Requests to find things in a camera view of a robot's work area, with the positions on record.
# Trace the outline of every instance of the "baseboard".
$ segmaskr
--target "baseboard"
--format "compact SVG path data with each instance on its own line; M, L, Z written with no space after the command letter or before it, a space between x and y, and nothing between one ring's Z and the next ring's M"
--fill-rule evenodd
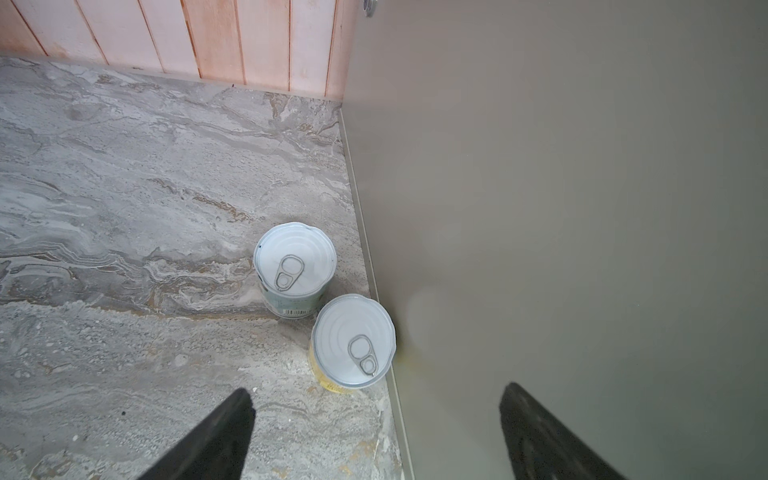
M368 275L368 284L371 290L371 298L379 301L379 289L376 285L376 275L373 272L373 263L371 262L371 253L368 246L368 236L366 234L366 223L362 217L360 207L360 197L357 192L357 182L355 179L355 168L352 163L352 155L349 153L349 142L346 138L346 128L344 127L343 108L339 111L339 130L341 132L341 141L344 146L344 158L346 159L346 170L349 174L349 187L352 190L352 200L355 204L355 217L357 219L357 230L360 232L360 245L362 246L362 257L366 263L366 274ZM408 437L406 436L406 424L402 418L400 409L400 395L397 392L397 381L395 380L395 367L389 369L386 375L386 384L389 388L389 402L392 404L392 416L395 419L395 431L397 433L397 442L400 447L400 460L402 461L402 471L407 480L415 480L413 475L413 464L411 462L411 451L408 447Z

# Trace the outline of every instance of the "ring pull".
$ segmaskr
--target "ring pull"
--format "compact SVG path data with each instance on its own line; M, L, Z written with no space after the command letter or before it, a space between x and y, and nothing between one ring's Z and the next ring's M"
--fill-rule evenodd
M277 265L277 275L275 276L275 288L278 292L284 292L293 286L304 271L304 260L296 255L286 255Z
M352 353L352 345L358 340L365 340L368 343L368 352L363 356L355 356L355 354ZM362 333L349 341L347 352L349 352L349 356L355 360L360 371L366 375L374 376L376 372L379 371L379 362L376 361L376 354L373 352L373 343L371 343L370 338Z

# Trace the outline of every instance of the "pink wooden wall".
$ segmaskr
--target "pink wooden wall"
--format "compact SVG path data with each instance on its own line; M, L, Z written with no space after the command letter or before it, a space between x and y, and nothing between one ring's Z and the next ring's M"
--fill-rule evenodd
M0 0L0 51L340 100L361 0Z

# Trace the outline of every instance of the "marble floor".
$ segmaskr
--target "marble floor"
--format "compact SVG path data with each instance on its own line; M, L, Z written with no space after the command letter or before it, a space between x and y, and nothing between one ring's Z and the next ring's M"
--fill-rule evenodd
M237 387L243 478L401 478L386 384L316 384L262 233L326 231L368 293L338 104L0 58L0 478L135 478Z

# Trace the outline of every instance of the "tin can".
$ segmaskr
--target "tin can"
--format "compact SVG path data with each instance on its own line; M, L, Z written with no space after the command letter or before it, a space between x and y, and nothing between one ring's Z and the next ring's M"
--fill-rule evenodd
M321 229L284 223L261 237L253 267L267 308L283 318L299 319L317 311L336 272L336 249Z
M395 326L383 306L355 293L342 295L317 316L310 367L326 390L351 393L386 375L395 347Z

